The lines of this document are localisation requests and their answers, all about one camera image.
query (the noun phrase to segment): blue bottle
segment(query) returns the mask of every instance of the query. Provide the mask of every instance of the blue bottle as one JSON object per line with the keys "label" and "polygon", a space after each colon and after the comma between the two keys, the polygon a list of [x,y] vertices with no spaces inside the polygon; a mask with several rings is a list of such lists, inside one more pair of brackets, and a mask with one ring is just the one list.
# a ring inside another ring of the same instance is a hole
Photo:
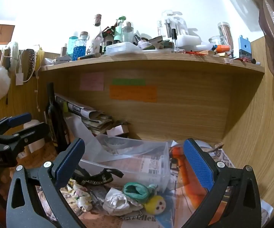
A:
{"label": "blue bottle", "polygon": [[81,32],[78,40],[75,41],[73,50],[73,61],[78,60],[78,57],[84,56],[86,53],[86,42],[88,39],[88,32]]}
{"label": "blue bottle", "polygon": [[78,39],[78,32],[74,32],[74,35],[71,36],[68,40],[67,44],[67,55],[70,57],[73,57],[73,51],[74,51],[74,46],[75,46],[75,41]]}

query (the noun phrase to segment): sticky note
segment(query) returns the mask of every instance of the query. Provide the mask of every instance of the sticky note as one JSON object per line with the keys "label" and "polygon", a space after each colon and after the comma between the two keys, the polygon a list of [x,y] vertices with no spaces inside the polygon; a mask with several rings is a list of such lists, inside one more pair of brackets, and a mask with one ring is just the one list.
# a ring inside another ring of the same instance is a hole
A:
{"label": "sticky note", "polygon": [[157,102],[156,86],[110,86],[110,99]]}
{"label": "sticky note", "polygon": [[104,73],[82,73],[80,75],[80,91],[103,91]]}
{"label": "sticky note", "polygon": [[145,79],[124,79],[124,78],[115,78],[112,80],[112,85],[121,85],[121,86],[145,86]]}

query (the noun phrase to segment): silver screw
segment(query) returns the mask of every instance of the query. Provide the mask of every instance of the silver screw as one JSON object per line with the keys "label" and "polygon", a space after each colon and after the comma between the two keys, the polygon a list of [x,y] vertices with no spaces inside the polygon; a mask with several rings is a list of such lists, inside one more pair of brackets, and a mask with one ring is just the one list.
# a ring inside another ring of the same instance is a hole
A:
{"label": "silver screw", "polygon": [[20,171],[20,170],[22,170],[23,169],[23,166],[22,165],[18,165],[17,167],[16,167],[16,170],[17,171]]}
{"label": "silver screw", "polygon": [[251,166],[246,165],[246,170],[247,170],[247,171],[252,171],[253,169],[252,169],[252,167],[251,167]]}
{"label": "silver screw", "polygon": [[50,161],[46,161],[43,165],[45,168],[48,168],[51,166],[51,162]]}
{"label": "silver screw", "polygon": [[218,162],[217,162],[217,166],[218,166],[219,168],[224,168],[224,167],[225,167],[225,163],[224,163],[224,162],[221,162],[221,161],[218,161]]}

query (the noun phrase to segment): blue liquid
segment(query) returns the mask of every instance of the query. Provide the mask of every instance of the blue liquid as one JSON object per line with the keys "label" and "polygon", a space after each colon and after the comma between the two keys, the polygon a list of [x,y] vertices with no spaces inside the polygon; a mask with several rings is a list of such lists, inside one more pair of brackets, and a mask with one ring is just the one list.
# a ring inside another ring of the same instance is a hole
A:
{"label": "blue liquid", "polygon": [[73,51],[73,61],[78,60],[78,57],[84,56],[86,52],[86,46],[76,46]]}
{"label": "blue liquid", "polygon": [[73,57],[73,51],[74,51],[74,46],[75,46],[75,41],[78,39],[76,36],[72,36],[68,40],[67,44],[67,55],[70,57]]}

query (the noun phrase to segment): blue block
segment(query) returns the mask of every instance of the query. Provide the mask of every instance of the blue block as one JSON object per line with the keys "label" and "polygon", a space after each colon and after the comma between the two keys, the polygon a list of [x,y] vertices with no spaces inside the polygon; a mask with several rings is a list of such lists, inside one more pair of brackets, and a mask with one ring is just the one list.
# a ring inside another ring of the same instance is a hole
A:
{"label": "blue block", "polygon": [[239,38],[238,38],[238,49],[239,50],[244,50],[244,51],[252,54],[250,41],[248,40],[248,38],[244,39],[242,37],[242,35],[239,36]]}
{"label": "blue block", "polygon": [[210,191],[214,185],[213,172],[189,140],[184,142],[184,154],[202,187]]}

